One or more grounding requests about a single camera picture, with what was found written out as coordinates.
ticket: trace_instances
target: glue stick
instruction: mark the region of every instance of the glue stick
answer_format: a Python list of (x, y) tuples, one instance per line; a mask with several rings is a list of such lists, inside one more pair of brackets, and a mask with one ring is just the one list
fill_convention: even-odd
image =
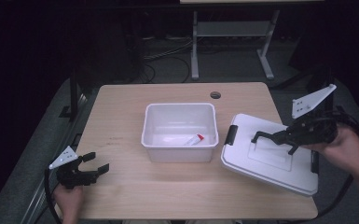
[(185, 143), (185, 146), (194, 146), (198, 144), (198, 142), (200, 142), (202, 139), (204, 139), (204, 137), (197, 133)]

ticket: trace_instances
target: person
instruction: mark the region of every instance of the person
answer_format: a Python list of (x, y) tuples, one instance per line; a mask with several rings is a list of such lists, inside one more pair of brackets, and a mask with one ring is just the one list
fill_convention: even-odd
[[(304, 146), (318, 151), (328, 161), (350, 173), (359, 188), (359, 136), (352, 128), (339, 124), (338, 136), (330, 144), (314, 144)], [(82, 187), (72, 190), (59, 185), (53, 192), (54, 198), (62, 210), (63, 223), (76, 223), (83, 203)]]
[(359, 136), (351, 127), (339, 124), (338, 135), (332, 143), (305, 147), (318, 151), (338, 168), (350, 173), (359, 188)]
[(62, 211), (62, 224), (76, 224), (84, 201), (83, 186), (67, 189), (58, 184), (53, 191), (53, 197)]

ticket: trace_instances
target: wooden table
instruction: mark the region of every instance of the wooden table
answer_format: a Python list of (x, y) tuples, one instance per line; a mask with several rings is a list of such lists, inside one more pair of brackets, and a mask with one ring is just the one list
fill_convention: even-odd
[[(221, 93), (220, 99), (210, 96)], [(211, 162), (156, 163), (141, 145), (151, 103), (211, 103), (219, 144)], [(97, 184), (85, 187), (82, 218), (89, 219), (298, 219), (313, 218), (312, 198), (238, 175), (220, 154), (234, 115), (281, 122), (263, 83), (192, 83), (101, 87), (77, 155), (95, 151), (82, 171), (110, 163)]]

